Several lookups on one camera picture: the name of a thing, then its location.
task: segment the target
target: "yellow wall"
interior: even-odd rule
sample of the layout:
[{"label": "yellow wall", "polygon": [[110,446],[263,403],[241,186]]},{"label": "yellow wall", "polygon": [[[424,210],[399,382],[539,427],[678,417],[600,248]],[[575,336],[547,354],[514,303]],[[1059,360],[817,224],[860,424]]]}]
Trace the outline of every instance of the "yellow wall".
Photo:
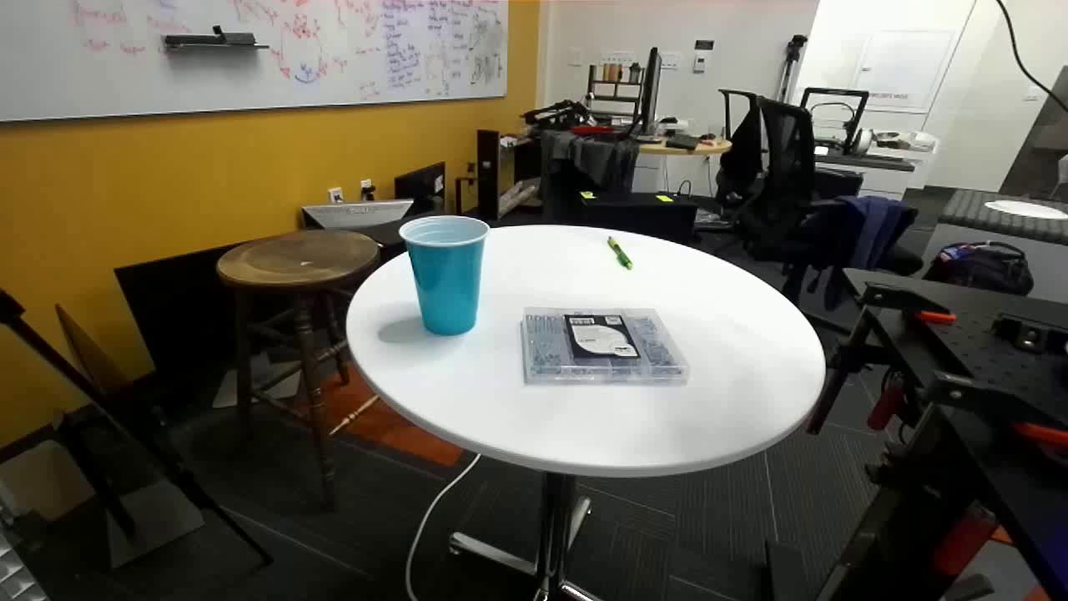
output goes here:
[{"label": "yellow wall", "polygon": [[[53,303],[119,365],[149,356],[114,268],[295,228],[299,202],[345,183],[448,159],[468,173],[474,130],[520,128],[539,88],[541,0],[512,0],[507,97],[463,103],[0,122],[0,288],[68,349]],[[81,396],[0,330],[0,443]]]}]

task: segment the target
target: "chair backrest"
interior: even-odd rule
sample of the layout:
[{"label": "chair backrest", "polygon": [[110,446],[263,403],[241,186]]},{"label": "chair backrest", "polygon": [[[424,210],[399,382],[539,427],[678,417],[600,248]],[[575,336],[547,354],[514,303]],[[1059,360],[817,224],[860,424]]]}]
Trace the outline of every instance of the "chair backrest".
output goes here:
[{"label": "chair backrest", "polygon": [[[731,150],[720,157],[717,173],[717,202],[740,208],[755,198],[761,173],[764,173],[764,120],[761,120],[761,97],[745,90],[720,90],[725,94],[725,130],[731,137]],[[748,114],[740,116],[739,130],[731,120],[731,103],[745,100]]]},{"label": "chair backrest", "polygon": [[811,114],[778,100],[757,100],[757,108],[769,166],[739,224],[755,258],[783,258],[814,199]]}]

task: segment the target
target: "bag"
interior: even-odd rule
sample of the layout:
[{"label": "bag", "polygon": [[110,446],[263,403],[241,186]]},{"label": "bag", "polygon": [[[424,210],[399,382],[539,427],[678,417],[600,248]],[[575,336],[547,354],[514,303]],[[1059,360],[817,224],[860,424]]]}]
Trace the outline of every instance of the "bag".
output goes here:
[{"label": "bag", "polygon": [[583,103],[562,100],[562,103],[552,103],[552,108],[527,111],[525,122],[535,128],[535,130],[572,130],[572,128],[586,122],[586,116],[592,114],[586,114]]},{"label": "bag", "polygon": [[1002,239],[945,242],[926,279],[1028,295],[1035,288],[1028,254]]}]

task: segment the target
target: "green pen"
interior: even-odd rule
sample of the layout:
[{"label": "green pen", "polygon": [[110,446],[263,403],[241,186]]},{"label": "green pen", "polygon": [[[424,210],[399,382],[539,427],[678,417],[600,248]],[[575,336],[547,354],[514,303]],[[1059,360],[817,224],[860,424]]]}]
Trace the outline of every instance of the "green pen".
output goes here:
[{"label": "green pen", "polygon": [[628,258],[628,250],[625,250],[613,237],[608,237],[608,248],[613,250],[613,261],[618,261],[625,269],[632,269],[632,258]]}]

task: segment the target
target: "blue plastic cup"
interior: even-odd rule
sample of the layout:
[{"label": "blue plastic cup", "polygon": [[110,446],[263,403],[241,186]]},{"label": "blue plastic cup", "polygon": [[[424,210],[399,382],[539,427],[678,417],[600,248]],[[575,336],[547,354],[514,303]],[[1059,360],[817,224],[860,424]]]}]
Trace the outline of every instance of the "blue plastic cup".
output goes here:
[{"label": "blue plastic cup", "polygon": [[419,218],[399,228],[419,317],[432,335],[455,336],[477,319],[481,254],[486,224],[474,218]]}]

